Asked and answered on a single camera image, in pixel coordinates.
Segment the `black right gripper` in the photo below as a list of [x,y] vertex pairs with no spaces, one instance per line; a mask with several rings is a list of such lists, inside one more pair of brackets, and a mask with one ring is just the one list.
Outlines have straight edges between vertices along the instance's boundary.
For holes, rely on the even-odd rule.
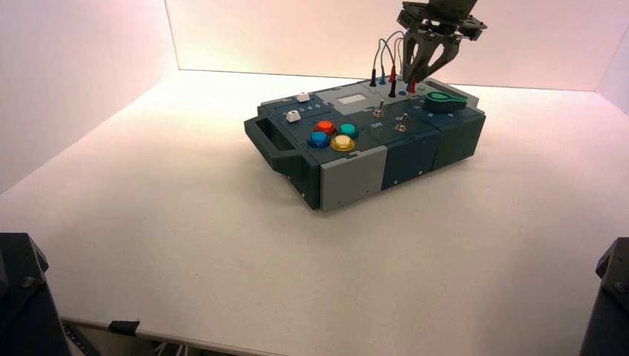
[[[471,12],[475,1],[403,1],[398,23],[410,33],[435,33],[477,40],[487,25]],[[450,63],[459,52],[460,40],[431,40],[426,34],[405,34],[403,78],[422,82]]]

